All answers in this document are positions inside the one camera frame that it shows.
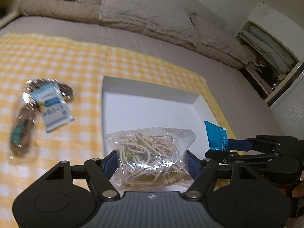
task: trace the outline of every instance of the mattress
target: mattress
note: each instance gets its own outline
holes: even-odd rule
[[[186,48],[121,29],[46,17],[19,17],[0,30],[0,37],[8,32],[62,36],[164,59],[205,78],[236,138],[244,139],[257,134],[282,135],[266,102],[239,70]]]

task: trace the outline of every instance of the beige blanket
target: beige blanket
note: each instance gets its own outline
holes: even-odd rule
[[[186,11],[165,1],[102,0],[99,18],[102,22],[136,26],[136,32],[148,29],[194,46],[199,40],[198,32]]]
[[[213,47],[247,64],[246,53],[237,39],[196,14],[191,16],[191,21],[197,28],[203,45]]]
[[[21,0],[21,15],[46,16],[67,21],[98,23],[101,0]]]

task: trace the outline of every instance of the small packet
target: small packet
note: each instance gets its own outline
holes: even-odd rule
[[[74,121],[57,82],[46,84],[32,92],[31,98],[39,105],[46,132]]]
[[[209,148],[211,150],[229,151],[227,132],[225,128],[204,121],[208,136]]]

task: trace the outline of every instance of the yellow gingham cloth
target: yellow gingham cloth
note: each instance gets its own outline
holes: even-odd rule
[[[16,196],[61,160],[83,164],[103,158],[100,94],[103,76],[127,78],[200,94],[219,126],[235,138],[207,83],[198,74],[134,51],[62,37],[7,34],[0,38],[0,227],[17,227],[12,215]],[[27,78],[54,78],[74,90],[69,103],[75,121],[49,134],[38,117],[33,154],[10,158],[10,130],[22,86]]]

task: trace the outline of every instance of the green bead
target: green bead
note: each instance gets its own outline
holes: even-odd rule
[[[132,159],[132,153],[130,151],[127,151],[126,152],[126,157],[128,160],[131,160]]]
[[[139,141],[139,142],[138,142],[138,144],[139,144],[140,146],[147,147],[147,144],[146,144],[146,143],[144,143],[143,141]]]

